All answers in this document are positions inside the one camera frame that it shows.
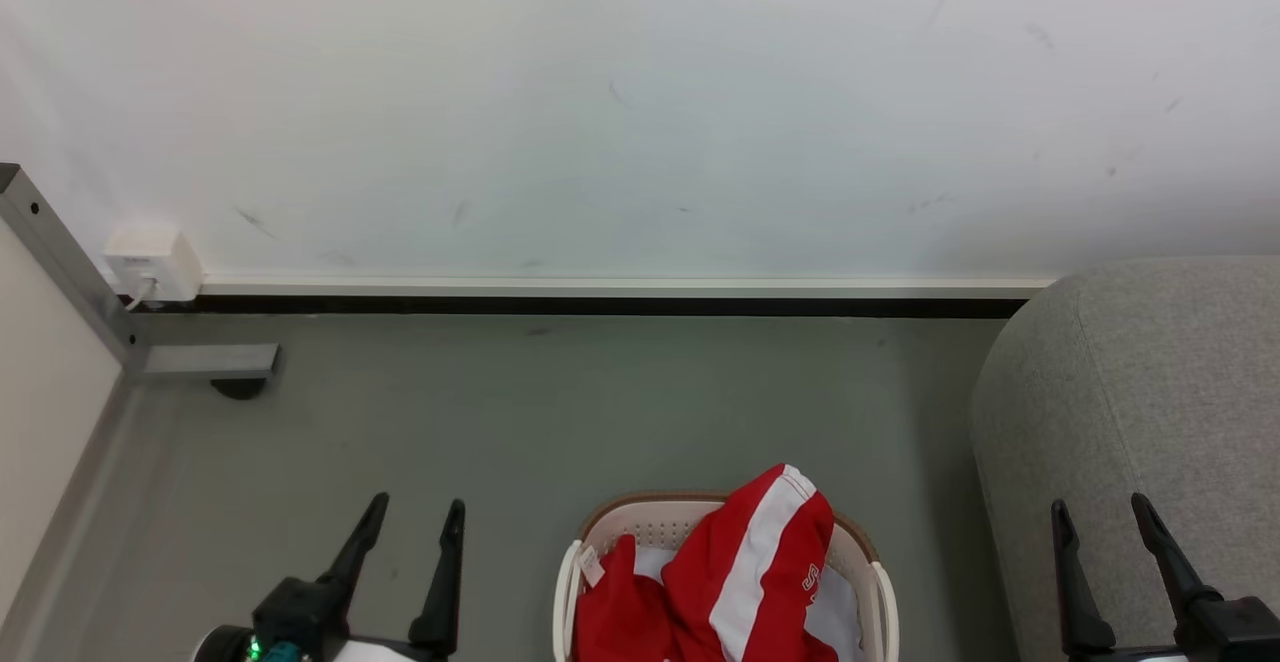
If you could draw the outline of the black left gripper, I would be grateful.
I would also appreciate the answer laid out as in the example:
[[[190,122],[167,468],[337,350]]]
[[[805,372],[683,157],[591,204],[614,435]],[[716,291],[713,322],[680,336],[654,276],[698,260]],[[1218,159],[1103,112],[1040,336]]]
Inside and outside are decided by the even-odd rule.
[[[252,612],[261,661],[445,661],[460,642],[466,506],[453,499],[439,537],[439,557],[422,611],[407,640],[355,635],[348,612],[364,562],[378,544],[390,494],[380,492],[315,581],[288,577]]]

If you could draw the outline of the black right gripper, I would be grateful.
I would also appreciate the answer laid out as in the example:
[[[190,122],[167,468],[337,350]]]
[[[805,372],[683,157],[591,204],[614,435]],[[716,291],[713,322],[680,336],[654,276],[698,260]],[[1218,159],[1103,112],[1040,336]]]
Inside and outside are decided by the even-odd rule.
[[[1175,642],[1189,661],[1277,661],[1279,618],[1257,597],[1225,601],[1203,583],[1149,498],[1132,494],[1132,510],[1153,556],[1172,612]],[[1061,650],[1066,657],[1114,653],[1116,638],[1101,616],[1079,558],[1080,538],[1065,501],[1050,508]]]

